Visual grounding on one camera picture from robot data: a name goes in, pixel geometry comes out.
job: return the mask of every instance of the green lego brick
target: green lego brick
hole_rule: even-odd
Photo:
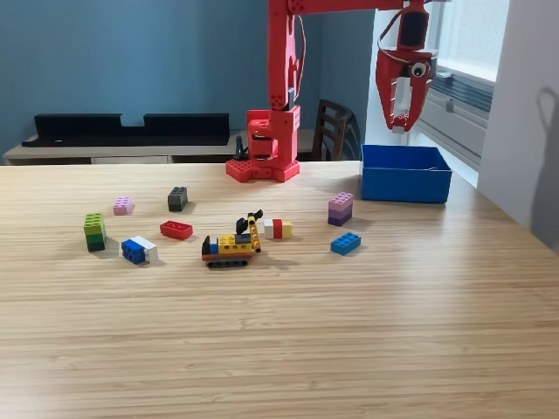
[[[89,251],[103,251],[105,250],[105,242],[101,242],[101,243],[88,243],[87,244],[87,249]]]
[[[90,234],[86,236],[87,244],[105,243],[105,236],[102,234]]]
[[[89,214],[86,216],[86,222],[84,223],[84,232],[86,236],[91,236],[94,234],[105,235],[105,223],[103,221],[103,215],[101,214]]]

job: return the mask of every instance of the wires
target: wires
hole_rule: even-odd
[[[295,96],[295,99],[299,98],[300,84],[303,81],[303,72],[305,70],[305,58],[307,57],[307,37],[305,36],[305,25],[303,24],[303,18],[301,16],[297,16],[297,17],[299,18],[299,24],[300,24],[302,48],[301,48],[301,57],[300,57],[300,69],[299,69],[299,73],[297,74],[297,96]]]
[[[394,26],[394,23],[397,21],[397,19],[400,17],[400,15],[402,15],[401,10],[396,15],[394,15],[394,17],[392,18],[392,20],[390,20],[390,23],[388,24],[386,29],[383,31],[383,33],[381,33],[381,36],[378,37],[378,40],[376,41],[376,46],[378,46],[378,51],[381,51],[383,54],[388,55],[390,58],[395,59],[396,61],[399,61],[400,63],[409,64],[410,61],[408,61],[407,59],[401,59],[401,58],[398,58],[398,57],[394,57],[388,51],[381,48],[381,41],[384,39],[384,37],[386,37],[386,34],[390,31],[390,29],[392,29],[392,26]]]

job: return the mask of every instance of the window sill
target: window sill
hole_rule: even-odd
[[[450,72],[490,88],[495,87],[497,80],[497,72],[448,59],[440,59],[438,61],[438,72]]]

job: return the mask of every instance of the stacked lego bricks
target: stacked lego bricks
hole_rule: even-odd
[[[342,227],[353,216],[353,195],[341,192],[328,203],[328,224]]]
[[[167,204],[170,212],[182,212],[189,202],[186,188],[173,188],[167,197]]]
[[[84,232],[86,233],[87,249],[89,251],[105,250],[107,233],[105,232],[105,221],[103,219],[103,215],[87,215],[86,222],[84,223]]]
[[[159,260],[157,246],[140,236],[123,242],[121,248],[122,256],[133,264],[153,264]]]
[[[293,235],[293,225],[283,220],[264,220],[264,238],[272,240],[274,238],[288,239]]]

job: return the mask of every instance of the white lego brick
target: white lego brick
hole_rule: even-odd
[[[273,240],[273,220],[264,220],[264,238]]]
[[[131,238],[133,242],[138,243],[141,247],[143,247],[143,252],[146,255],[146,262],[149,264],[153,264],[159,260],[159,255],[157,254],[157,246],[151,243],[149,240],[141,236],[136,236]]]

